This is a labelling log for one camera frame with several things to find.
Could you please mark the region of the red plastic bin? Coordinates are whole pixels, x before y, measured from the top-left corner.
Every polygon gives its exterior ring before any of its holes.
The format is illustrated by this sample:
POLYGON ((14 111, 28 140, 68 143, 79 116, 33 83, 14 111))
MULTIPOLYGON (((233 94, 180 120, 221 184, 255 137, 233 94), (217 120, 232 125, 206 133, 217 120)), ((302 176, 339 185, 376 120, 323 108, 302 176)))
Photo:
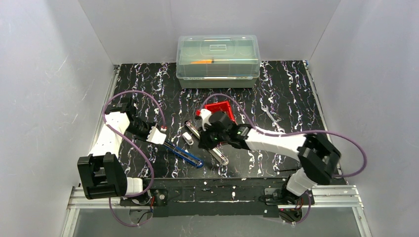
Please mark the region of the red plastic bin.
POLYGON ((204 108, 211 111, 213 114, 216 112, 224 112, 234 123, 236 123, 235 116, 229 101, 206 104, 204 105, 204 108))

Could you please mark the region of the blue stapler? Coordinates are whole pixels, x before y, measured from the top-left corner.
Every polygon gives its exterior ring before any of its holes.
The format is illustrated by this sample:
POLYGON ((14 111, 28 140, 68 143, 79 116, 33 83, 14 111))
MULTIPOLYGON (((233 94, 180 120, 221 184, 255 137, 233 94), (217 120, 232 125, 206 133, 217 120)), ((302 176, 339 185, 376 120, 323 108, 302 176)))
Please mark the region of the blue stapler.
POLYGON ((163 143, 164 147, 167 148, 169 151, 173 152, 176 156, 179 158, 182 158, 187 163, 191 164, 192 166, 196 168, 201 168, 204 163, 201 159, 195 157, 191 153, 180 149, 179 147, 175 146, 173 143, 165 141, 163 143))

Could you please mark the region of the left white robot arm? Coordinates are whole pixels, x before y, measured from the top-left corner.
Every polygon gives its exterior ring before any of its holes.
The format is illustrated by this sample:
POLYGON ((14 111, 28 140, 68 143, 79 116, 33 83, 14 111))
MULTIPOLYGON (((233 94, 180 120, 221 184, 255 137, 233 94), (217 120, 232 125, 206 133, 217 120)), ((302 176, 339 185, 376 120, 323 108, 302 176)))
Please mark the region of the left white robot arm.
POLYGON ((105 124, 87 156, 80 157, 77 168, 87 199, 129 197, 142 194, 143 180, 125 175, 118 160, 122 136, 128 132, 141 141, 162 145, 165 127, 146 122, 137 116, 137 104, 132 98, 105 107, 105 124))

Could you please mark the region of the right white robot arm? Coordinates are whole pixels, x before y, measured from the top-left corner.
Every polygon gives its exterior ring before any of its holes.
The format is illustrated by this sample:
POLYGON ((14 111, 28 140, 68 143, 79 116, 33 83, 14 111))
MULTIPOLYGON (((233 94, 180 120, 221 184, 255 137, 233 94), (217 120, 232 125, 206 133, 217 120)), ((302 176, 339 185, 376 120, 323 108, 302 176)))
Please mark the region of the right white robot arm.
POLYGON ((318 132, 287 135, 268 131, 250 124, 236 124, 222 111, 196 111, 201 120, 199 148, 212 150, 220 144, 236 149, 267 151, 297 160, 301 167, 284 186, 286 194, 301 196, 316 185, 331 183, 341 153, 318 132))

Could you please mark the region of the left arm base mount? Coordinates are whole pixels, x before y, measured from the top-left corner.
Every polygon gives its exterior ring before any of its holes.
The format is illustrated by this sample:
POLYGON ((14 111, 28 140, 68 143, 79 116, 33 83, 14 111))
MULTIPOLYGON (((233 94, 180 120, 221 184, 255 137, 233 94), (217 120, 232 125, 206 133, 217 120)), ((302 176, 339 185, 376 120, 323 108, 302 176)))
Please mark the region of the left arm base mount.
POLYGON ((167 206, 168 190, 167 189, 150 189, 145 194, 131 198, 131 202, 136 205, 147 206, 167 206))

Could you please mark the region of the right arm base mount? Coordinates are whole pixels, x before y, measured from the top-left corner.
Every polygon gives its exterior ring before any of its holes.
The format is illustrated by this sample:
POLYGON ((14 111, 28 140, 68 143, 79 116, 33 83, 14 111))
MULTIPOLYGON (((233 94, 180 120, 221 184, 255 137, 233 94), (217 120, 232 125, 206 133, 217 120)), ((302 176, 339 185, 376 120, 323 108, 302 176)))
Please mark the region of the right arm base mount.
POLYGON ((264 188, 263 194, 258 197, 258 201, 266 205, 289 205, 290 209, 300 210, 304 205, 315 203, 313 194, 310 190, 297 196, 286 189, 286 183, 280 187, 264 188))

